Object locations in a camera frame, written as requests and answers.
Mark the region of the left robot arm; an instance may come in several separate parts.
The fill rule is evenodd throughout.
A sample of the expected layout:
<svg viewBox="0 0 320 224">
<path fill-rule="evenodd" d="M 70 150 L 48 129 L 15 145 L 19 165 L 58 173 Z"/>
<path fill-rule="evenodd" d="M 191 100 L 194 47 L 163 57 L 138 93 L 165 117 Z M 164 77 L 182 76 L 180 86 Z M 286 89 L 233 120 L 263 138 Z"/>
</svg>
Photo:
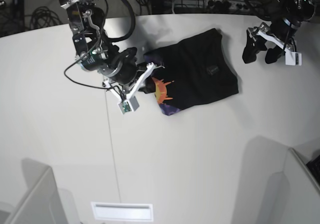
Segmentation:
<svg viewBox="0 0 320 224">
<path fill-rule="evenodd" d="M 314 0 L 258 0 L 262 8 L 271 9 L 267 15 L 260 14 L 249 0 L 244 0 L 252 13 L 263 22 L 248 28 L 246 46 L 242 59 L 246 64 L 256 61 L 259 52 L 265 51 L 265 62 L 272 64 L 285 57 L 288 66 L 302 65 L 302 54 L 297 51 L 295 34 L 303 22 L 316 13 Z"/>
</svg>

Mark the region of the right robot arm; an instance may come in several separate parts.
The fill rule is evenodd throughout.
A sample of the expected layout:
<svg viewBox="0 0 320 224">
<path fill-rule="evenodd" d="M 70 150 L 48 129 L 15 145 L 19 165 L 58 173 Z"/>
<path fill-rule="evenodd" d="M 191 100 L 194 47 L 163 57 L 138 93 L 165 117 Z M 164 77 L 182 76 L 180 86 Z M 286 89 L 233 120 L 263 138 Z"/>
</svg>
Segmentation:
<svg viewBox="0 0 320 224">
<path fill-rule="evenodd" d="M 156 92 L 152 73 L 160 64 L 137 62 L 137 48 L 130 47 L 120 51 L 116 45 L 127 40 L 136 28 L 136 16 L 128 0 L 120 0 L 129 13 L 128 32 L 118 38 L 111 38 L 105 30 L 108 10 L 102 10 L 95 4 L 96 0 L 59 0 L 66 10 L 72 41 L 75 47 L 76 64 L 88 72 L 97 71 L 105 77 L 100 90 L 115 91 L 120 101 L 134 96 L 136 92 L 146 94 Z"/>
</svg>

